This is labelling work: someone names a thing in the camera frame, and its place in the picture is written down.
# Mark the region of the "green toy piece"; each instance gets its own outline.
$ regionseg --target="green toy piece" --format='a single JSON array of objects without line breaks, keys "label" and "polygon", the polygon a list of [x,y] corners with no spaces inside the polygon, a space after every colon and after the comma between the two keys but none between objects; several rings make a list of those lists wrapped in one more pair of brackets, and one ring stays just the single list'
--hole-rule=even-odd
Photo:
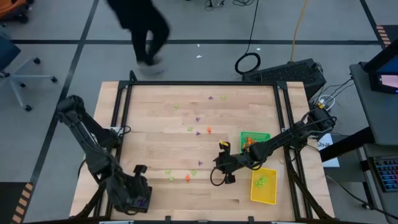
[{"label": "green toy piece", "polygon": [[261,188],[266,183],[267,183],[267,177],[261,176],[258,180],[255,181],[254,184],[256,185],[256,187]]}]

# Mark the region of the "orange toy piece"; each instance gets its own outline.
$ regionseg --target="orange toy piece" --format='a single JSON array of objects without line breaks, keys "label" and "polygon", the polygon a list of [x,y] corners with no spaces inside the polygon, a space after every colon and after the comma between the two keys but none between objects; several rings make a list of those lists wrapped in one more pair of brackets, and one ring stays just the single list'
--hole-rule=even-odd
[{"label": "orange toy piece", "polygon": [[253,141],[253,138],[246,138],[246,143],[243,144],[243,148],[245,149],[256,142],[257,141]]}]

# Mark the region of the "chair wheel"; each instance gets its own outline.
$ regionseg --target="chair wheel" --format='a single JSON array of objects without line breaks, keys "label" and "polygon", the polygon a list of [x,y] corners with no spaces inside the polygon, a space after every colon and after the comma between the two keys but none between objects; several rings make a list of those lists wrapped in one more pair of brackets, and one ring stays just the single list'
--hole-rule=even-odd
[{"label": "chair wheel", "polygon": [[53,82],[53,83],[57,83],[57,82],[58,82],[58,80],[57,80],[57,78],[55,78],[55,77],[51,77],[51,82]]},{"label": "chair wheel", "polygon": [[25,14],[21,14],[19,16],[17,16],[17,20],[21,23],[21,24],[26,24],[29,22],[29,18],[25,15]]},{"label": "chair wheel", "polygon": [[36,65],[39,65],[40,63],[42,63],[42,61],[41,61],[39,58],[33,59],[33,62],[34,62]]},{"label": "chair wheel", "polygon": [[369,206],[366,205],[366,204],[362,204],[361,207],[362,207],[363,209],[374,210],[373,208],[369,207]]},{"label": "chair wheel", "polygon": [[24,110],[26,110],[26,111],[31,111],[31,110],[32,110],[32,107],[29,106],[29,105],[26,105],[26,106],[24,107]]}]

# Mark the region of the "chair base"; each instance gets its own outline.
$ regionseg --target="chair base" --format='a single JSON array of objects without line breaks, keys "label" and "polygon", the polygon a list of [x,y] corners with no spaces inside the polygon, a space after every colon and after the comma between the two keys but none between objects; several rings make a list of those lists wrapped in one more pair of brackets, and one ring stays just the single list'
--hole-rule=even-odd
[{"label": "chair base", "polygon": [[32,107],[30,105],[27,105],[24,103],[24,100],[22,99],[22,93],[20,91],[19,88],[25,88],[26,84],[21,82],[21,79],[50,79],[51,82],[53,83],[57,83],[58,80],[55,76],[51,76],[51,75],[16,75],[18,73],[18,71],[22,70],[22,68],[29,62],[33,61],[35,64],[40,64],[41,60],[39,58],[30,58],[28,60],[26,60],[23,64],[21,64],[19,66],[19,68],[14,72],[14,73],[6,73],[6,72],[0,72],[0,77],[2,78],[9,78],[8,81],[11,85],[11,88],[17,98],[17,101],[19,103],[19,105],[26,111],[31,111]]}]

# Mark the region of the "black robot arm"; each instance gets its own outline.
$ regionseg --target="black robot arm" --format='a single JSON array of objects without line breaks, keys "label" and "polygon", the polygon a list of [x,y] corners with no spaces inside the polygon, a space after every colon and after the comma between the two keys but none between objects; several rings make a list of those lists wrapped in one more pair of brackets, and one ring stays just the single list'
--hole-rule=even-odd
[{"label": "black robot arm", "polygon": [[242,153],[230,154],[231,145],[228,142],[220,142],[220,152],[218,157],[214,160],[215,169],[222,171],[225,174],[224,182],[231,184],[235,182],[235,177],[232,173],[240,168],[247,167],[252,170],[258,170],[262,164],[267,160],[267,157],[282,147],[290,146],[296,149],[301,149],[307,144],[307,138],[315,136],[321,138],[325,133],[330,132],[335,126],[335,117],[329,117],[325,110],[315,109],[308,112],[299,121],[293,124],[292,127],[273,137],[265,142],[256,142],[247,148],[242,149]]},{"label": "black robot arm", "polygon": [[[87,112],[83,100],[69,96],[57,105],[56,114],[65,123],[86,154],[88,170],[99,185],[99,191],[106,188],[108,198],[115,209],[129,215],[146,212],[149,207],[152,187],[141,174],[147,167],[137,165],[134,176],[123,172],[119,163],[110,153],[120,147],[118,134],[112,129],[102,128]],[[90,203],[78,215],[87,216],[101,194],[95,194]]]}]

